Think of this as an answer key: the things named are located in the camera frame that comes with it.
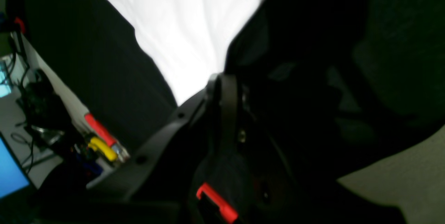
monitor screen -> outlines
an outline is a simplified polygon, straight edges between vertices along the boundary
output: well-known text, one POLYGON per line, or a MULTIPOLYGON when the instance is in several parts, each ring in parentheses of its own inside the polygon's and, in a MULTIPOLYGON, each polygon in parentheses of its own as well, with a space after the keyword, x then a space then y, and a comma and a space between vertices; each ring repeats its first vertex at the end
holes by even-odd
POLYGON ((26 186, 29 181, 0 135, 0 199, 26 186))

bolt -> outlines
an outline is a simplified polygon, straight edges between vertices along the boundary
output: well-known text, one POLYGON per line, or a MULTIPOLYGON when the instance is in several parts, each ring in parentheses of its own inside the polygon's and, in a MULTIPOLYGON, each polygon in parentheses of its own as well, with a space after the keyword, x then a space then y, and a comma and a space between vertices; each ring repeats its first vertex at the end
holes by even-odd
POLYGON ((240 129, 240 132, 238 134, 238 140, 240 143, 246 142, 246 132, 243 129, 240 129))

red clip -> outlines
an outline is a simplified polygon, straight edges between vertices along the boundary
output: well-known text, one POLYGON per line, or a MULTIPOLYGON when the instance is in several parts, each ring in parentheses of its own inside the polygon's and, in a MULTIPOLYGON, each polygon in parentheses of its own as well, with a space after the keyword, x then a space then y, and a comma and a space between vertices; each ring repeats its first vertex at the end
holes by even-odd
POLYGON ((196 197, 200 200, 202 193, 212 200, 219 207, 219 213, 227 223, 232 224, 238 219, 238 213, 227 203, 209 184, 204 183, 196 192, 196 197))
POLYGON ((26 33, 25 23, 20 18, 16 17, 14 23, 17 23, 20 26, 20 32, 22 34, 26 33))
POLYGON ((85 120, 109 147, 113 146, 117 142, 116 139, 108 132, 108 130, 98 121, 96 121, 91 113, 85 115, 85 120))

white cloth backdrop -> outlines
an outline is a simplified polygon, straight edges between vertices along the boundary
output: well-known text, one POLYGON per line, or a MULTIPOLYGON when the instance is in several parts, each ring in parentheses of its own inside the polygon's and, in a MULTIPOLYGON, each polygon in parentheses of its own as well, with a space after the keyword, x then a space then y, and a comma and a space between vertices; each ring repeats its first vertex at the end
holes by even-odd
POLYGON ((224 70, 229 44, 262 0, 108 1, 135 28, 181 105, 224 70))

yellow handle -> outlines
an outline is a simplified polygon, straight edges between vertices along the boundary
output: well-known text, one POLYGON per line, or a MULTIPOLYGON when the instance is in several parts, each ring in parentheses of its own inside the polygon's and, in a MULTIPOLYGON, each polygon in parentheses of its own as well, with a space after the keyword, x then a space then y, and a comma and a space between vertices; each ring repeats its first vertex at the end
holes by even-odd
POLYGON ((88 147, 92 148, 94 151, 99 150, 110 162, 113 162, 118 158, 116 152, 98 137, 92 137, 88 143, 88 147))

